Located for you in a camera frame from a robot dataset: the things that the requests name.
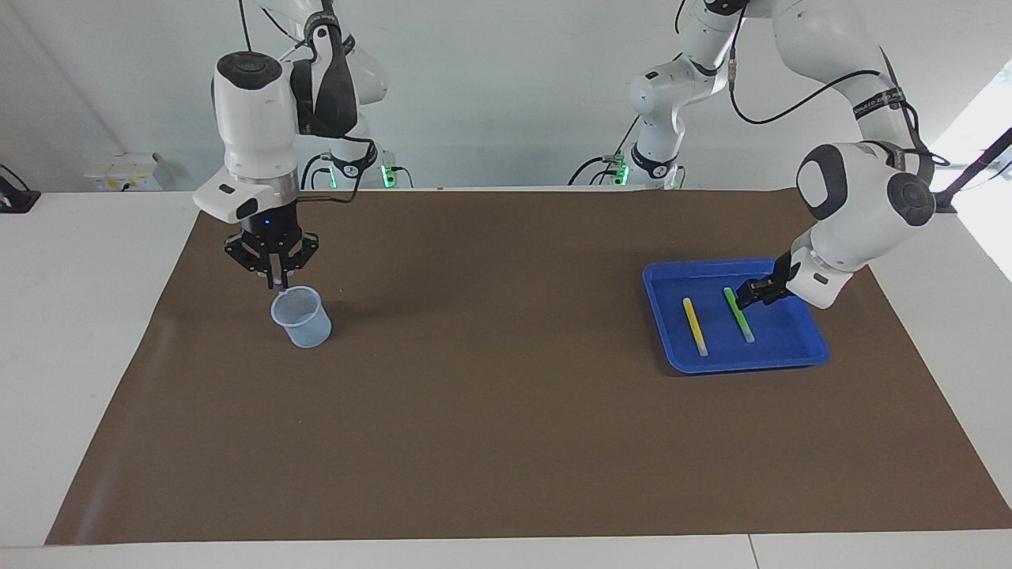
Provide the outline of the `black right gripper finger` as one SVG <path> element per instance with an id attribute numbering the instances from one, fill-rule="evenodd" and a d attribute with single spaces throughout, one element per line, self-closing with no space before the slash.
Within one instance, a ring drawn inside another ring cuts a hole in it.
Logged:
<path id="1" fill-rule="evenodd" d="M 263 252 L 259 245 L 251 245 L 250 238 L 251 234 L 247 232 L 239 232 L 225 238 L 225 254 L 249 273 L 256 273 L 260 277 L 264 277 L 268 289 L 276 289 L 271 254 Z"/>
<path id="2" fill-rule="evenodd" d="M 293 277 L 297 271 L 308 265 L 315 252 L 319 249 L 319 237 L 312 232 L 301 234 L 300 242 L 293 245 L 289 251 L 283 251 L 278 255 L 281 275 L 278 277 L 278 289 L 290 288 L 289 278 Z"/>

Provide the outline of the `green highlighter pen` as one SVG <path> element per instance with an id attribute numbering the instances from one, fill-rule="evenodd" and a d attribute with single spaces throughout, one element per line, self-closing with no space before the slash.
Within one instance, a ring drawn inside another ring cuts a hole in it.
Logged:
<path id="1" fill-rule="evenodd" d="M 734 316 L 734 320 L 736 320 L 738 324 L 738 328 L 740 329 L 743 335 L 743 339 L 745 340 L 745 342 L 748 343 L 748 345 L 754 345 L 754 343 L 756 342 L 754 332 L 752 331 L 751 326 L 743 313 L 743 310 L 738 306 L 738 298 L 736 294 L 734 294 L 733 289 L 728 287 L 724 288 L 723 295 L 724 299 L 726 299 L 727 303 L 729 303 L 729 308 Z"/>

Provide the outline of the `yellow highlighter pen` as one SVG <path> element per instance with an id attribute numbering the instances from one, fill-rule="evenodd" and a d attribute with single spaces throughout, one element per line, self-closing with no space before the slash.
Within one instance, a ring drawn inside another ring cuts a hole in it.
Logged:
<path id="1" fill-rule="evenodd" d="M 706 345 L 706 340 L 704 337 L 704 331 L 702 330 L 701 324 L 697 316 L 697 310 L 695 310 L 693 299 L 686 296 L 682 299 L 683 310 L 687 319 L 690 332 L 693 335 L 693 341 L 695 343 L 695 349 L 700 357 L 708 357 L 708 345 Z"/>

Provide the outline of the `blue plastic tray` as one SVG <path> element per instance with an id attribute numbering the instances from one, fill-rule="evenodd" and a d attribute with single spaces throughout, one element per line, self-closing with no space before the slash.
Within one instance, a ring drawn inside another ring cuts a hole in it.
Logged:
<path id="1" fill-rule="evenodd" d="M 726 258 L 702 262 L 658 262 L 643 269 L 644 291 L 668 363 L 688 375 L 785 370 L 825 363 L 830 349 L 809 306 L 792 296 L 744 315 L 756 342 L 748 345 L 724 299 L 723 289 L 771 273 L 770 257 Z M 700 357 L 682 306 L 693 299 L 704 331 L 708 357 Z"/>

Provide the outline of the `translucent plastic cup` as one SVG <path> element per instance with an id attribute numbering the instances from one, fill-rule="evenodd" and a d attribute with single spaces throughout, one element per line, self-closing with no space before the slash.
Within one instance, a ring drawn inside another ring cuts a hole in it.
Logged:
<path id="1" fill-rule="evenodd" d="M 270 316 L 301 349 L 320 346 L 333 330 L 322 296 L 310 287 L 279 292 L 270 306 Z"/>

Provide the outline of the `brown table mat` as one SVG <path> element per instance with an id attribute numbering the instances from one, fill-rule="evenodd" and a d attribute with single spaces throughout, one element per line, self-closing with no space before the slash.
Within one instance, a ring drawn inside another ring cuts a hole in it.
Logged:
<path id="1" fill-rule="evenodd" d="M 773 256 L 793 190 L 366 192 L 300 207 L 298 349 L 198 215 L 50 545 L 1012 529 L 870 271 L 806 370 L 688 377 L 654 262 Z"/>

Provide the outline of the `white wall power box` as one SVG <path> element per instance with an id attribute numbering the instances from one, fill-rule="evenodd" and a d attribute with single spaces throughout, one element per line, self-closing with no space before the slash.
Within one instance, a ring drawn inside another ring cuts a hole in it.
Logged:
<path id="1" fill-rule="evenodd" d="M 86 165 L 84 177 L 90 190 L 103 192 L 160 192 L 158 161 L 153 154 L 130 153 L 99 156 Z"/>

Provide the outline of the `black pole mount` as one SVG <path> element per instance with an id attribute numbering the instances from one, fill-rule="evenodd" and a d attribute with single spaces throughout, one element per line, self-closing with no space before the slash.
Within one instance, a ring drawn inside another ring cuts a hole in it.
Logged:
<path id="1" fill-rule="evenodd" d="M 980 154 L 979 157 L 975 159 L 975 161 L 969 163 L 969 165 L 966 166 L 965 169 L 958 174 L 958 177 L 955 178 L 955 180 L 952 181 L 952 183 L 948 184 L 947 187 L 944 188 L 944 190 L 941 190 L 940 192 L 935 192 L 934 198 L 936 205 L 935 209 L 936 212 L 955 214 L 957 210 L 952 205 L 955 194 L 964 191 L 965 188 L 968 187 L 969 183 L 980 173 L 984 172 L 984 170 L 987 170 L 994 162 L 997 161 L 998 158 L 1001 157 L 1001 155 L 1005 153 L 1005 151 L 1008 150 L 1008 148 L 1011 147 L 1012 147 L 1012 127 L 1009 127 L 1009 129 L 1005 130 L 1005 132 L 1002 133 L 1001 136 L 998 137 L 996 141 L 993 141 L 993 143 L 991 143 L 989 147 L 984 149 L 982 154 Z"/>

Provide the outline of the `black clamp mount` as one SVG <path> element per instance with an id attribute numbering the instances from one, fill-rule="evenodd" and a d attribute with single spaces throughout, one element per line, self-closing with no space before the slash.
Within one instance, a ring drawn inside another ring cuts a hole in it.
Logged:
<path id="1" fill-rule="evenodd" d="M 28 213 L 40 197 L 40 191 L 33 190 L 15 171 L 0 163 L 0 213 Z"/>

